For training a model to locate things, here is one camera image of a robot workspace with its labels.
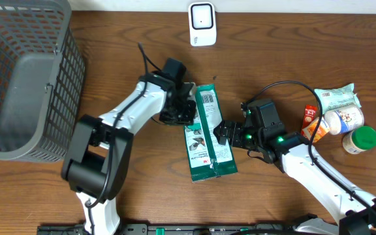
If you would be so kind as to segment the green 3M glove package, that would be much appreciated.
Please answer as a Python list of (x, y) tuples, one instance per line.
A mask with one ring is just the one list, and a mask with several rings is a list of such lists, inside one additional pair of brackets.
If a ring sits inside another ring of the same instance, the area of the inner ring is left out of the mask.
[(238, 172), (229, 144), (220, 144), (213, 130), (223, 117), (214, 84), (197, 87), (193, 124), (183, 128), (191, 180), (205, 181)]

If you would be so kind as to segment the red stick packet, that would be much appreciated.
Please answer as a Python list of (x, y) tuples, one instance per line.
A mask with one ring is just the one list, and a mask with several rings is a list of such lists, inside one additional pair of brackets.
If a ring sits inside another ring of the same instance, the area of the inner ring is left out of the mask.
[(315, 119), (317, 111), (318, 108), (316, 106), (312, 106), (309, 104), (305, 106), (302, 129), (306, 128)]

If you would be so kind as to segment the orange small box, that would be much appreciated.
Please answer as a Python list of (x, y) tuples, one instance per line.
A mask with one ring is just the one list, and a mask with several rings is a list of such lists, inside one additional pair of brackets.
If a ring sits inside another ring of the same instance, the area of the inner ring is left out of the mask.
[[(311, 139), (313, 133), (315, 132), (319, 118), (315, 118), (306, 128), (302, 129), (301, 134), (306, 137), (308, 140)], [(325, 121), (324, 118), (321, 119), (321, 123), (316, 131), (316, 135), (313, 139), (313, 143), (318, 142), (322, 137), (330, 132), (330, 126)]]

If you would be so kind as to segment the light green wipes pack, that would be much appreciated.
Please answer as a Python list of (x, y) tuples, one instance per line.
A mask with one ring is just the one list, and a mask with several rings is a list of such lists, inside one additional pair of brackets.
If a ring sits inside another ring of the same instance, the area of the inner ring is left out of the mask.
[(357, 94), (354, 92), (353, 83), (335, 89), (314, 89), (314, 92), (321, 101), (323, 114), (329, 110), (334, 110), (351, 104), (355, 104), (359, 108), (362, 107)]

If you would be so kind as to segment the white blue label tub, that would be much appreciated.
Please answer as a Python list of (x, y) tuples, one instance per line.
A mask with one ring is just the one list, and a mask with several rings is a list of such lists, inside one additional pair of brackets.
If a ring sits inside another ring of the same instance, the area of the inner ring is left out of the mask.
[(356, 104), (350, 104), (333, 110), (324, 115), (330, 128), (330, 134), (344, 134), (364, 125), (364, 115)]

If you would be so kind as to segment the green lid jar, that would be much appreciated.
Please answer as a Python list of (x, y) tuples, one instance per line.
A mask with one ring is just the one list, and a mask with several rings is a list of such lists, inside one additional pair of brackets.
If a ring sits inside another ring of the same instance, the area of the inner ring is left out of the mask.
[(376, 147), (376, 130), (369, 126), (359, 127), (347, 133), (342, 146), (350, 154), (359, 154)]

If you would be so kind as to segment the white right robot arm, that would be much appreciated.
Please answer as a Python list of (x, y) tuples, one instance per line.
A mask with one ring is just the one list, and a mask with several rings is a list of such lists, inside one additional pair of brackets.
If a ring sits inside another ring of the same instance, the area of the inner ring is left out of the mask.
[(218, 143), (258, 152), (259, 158), (303, 185), (335, 220), (315, 215), (290, 226), (261, 225), (251, 234), (376, 234), (376, 196), (327, 163), (300, 133), (287, 133), (270, 99), (242, 106), (245, 121), (221, 121), (213, 130)]

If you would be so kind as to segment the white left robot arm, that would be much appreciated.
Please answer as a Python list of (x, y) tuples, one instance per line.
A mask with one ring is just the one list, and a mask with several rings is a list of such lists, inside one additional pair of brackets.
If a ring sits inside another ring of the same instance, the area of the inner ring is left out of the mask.
[(84, 208), (86, 234), (115, 234), (120, 226), (116, 196), (127, 171), (136, 133), (153, 116), (169, 126), (192, 125), (196, 85), (184, 82), (185, 65), (169, 58), (164, 67), (147, 71), (117, 107), (77, 122), (63, 161), (61, 177)]

